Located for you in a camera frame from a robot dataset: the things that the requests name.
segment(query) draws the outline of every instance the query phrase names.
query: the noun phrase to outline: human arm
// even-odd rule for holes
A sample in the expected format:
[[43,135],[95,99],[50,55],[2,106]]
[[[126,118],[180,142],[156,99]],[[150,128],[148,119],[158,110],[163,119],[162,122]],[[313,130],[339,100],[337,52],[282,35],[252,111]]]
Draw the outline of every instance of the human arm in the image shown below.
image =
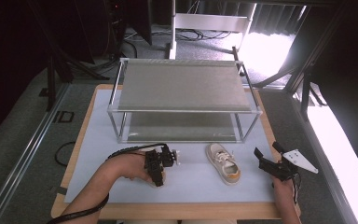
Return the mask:
[[301,220],[296,212],[293,201],[294,188],[291,179],[281,181],[277,177],[272,177],[274,183],[275,204],[281,214],[284,224],[300,224]]
[[[62,214],[71,214],[97,206],[109,193],[116,180],[122,176],[129,179],[138,177],[151,182],[144,165],[145,154],[141,152],[122,154],[107,160]],[[96,212],[64,223],[97,223],[99,215],[100,212]]]

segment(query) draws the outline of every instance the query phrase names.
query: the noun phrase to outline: gray carpet floor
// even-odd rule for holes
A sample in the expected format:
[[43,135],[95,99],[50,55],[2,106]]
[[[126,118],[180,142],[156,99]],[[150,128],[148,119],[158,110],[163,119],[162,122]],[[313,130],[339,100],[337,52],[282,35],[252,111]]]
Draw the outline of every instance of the gray carpet floor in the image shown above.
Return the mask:
[[[167,58],[169,37],[154,36],[153,41],[151,47],[144,41],[132,41],[137,48],[138,58]],[[224,40],[180,41],[177,59],[216,59],[219,54],[229,54],[230,49],[219,48],[220,41]],[[124,46],[124,54],[127,57],[134,57],[133,49],[129,45]],[[103,63],[105,59],[99,58],[97,62]],[[116,71],[116,67],[111,67],[100,72],[104,76],[114,77]],[[0,223],[46,223],[50,220],[50,210],[56,197],[54,188],[61,184],[65,172],[65,167],[54,160],[54,154],[63,144],[76,140],[95,87],[100,83],[112,82],[94,80],[76,70],[74,72],[76,79],[69,86],[59,106],[59,111],[73,112],[73,120],[51,122],[27,172],[0,216]],[[0,127],[0,189],[32,139],[40,120],[46,116],[47,98],[38,96],[42,88],[47,86],[46,76],[44,71],[35,77]],[[252,76],[259,78],[258,74],[250,74],[251,79]],[[319,167],[310,140],[303,130],[302,121],[297,115],[296,102],[292,96],[284,91],[273,90],[262,90],[260,95],[277,141],[287,148],[299,148],[310,162]],[[73,145],[64,147],[59,154],[60,161],[67,162],[72,149]],[[344,223],[327,186],[328,180],[324,178],[324,172],[321,171],[317,175],[306,171],[300,173],[303,181],[298,201],[302,210],[302,222]],[[281,221],[240,220],[239,223],[267,224]]]

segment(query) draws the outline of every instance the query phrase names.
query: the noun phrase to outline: sunlit floor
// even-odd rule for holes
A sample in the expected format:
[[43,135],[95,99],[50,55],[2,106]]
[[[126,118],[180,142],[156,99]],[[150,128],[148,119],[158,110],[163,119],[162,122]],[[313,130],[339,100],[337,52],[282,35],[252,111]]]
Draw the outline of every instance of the sunlit floor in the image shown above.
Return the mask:
[[[282,66],[294,38],[293,35],[249,34],[241,46],[240,58],[253,72],[265,78],[273,76]],[[309,106],[308,114],[310,126],[348,200],[345,203],[358,221],[358,158],[328,106]]]

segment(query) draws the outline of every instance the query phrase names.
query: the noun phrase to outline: person's right arm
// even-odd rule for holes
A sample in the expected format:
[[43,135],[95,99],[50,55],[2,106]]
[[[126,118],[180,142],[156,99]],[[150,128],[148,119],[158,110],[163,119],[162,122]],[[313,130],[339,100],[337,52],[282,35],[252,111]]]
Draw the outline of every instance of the person's right arm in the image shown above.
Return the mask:
[[281,214],[282,222],[284,224],[301,224],[293,201],[293,181],[291,179],[281,181],[274,176],[272,179],[274,183],[275,204]]

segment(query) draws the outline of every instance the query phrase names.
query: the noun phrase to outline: shoe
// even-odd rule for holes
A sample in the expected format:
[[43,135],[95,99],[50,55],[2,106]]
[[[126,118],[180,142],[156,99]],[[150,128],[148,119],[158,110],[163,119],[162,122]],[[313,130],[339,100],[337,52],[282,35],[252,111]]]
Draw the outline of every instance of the shoe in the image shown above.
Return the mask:
[[227,185],[236,184],[241,177],[241,170],[234,160],[220,144],[213,143],[206,148],[206,156],[211,164],[219,172],[223,182]]

